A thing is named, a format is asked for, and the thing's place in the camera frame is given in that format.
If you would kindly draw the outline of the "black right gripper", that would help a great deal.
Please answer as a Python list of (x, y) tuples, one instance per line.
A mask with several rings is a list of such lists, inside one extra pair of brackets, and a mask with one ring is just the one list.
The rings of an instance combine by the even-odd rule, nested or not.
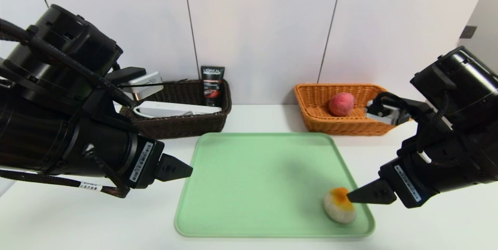
[(401, 143), (396, 158), (382, 165), (379, 179), (347, 193), (352, 203), (421, 207), (431, 197), (470, 184), (462, 141), (446, 124), (417, 126)]

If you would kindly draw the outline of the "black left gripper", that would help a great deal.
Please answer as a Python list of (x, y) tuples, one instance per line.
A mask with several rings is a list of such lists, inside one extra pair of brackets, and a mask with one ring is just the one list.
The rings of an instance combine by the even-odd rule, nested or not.
[(167, 182), (189, 178), (193, 172), (190, 165), (162, 153), (164, 144), (141, 135), (133, 124), (116, 128), (84, 119), (77, 124), (73, 140), (64, 156), (68, 164), (61, 168), (63, 175), (106, 177), (94, 161), (82, 155), (89, 144), (93, 145), (98, 158), (107, 164), (124, 184), (133, 189), (147, 188), (154, 178)]

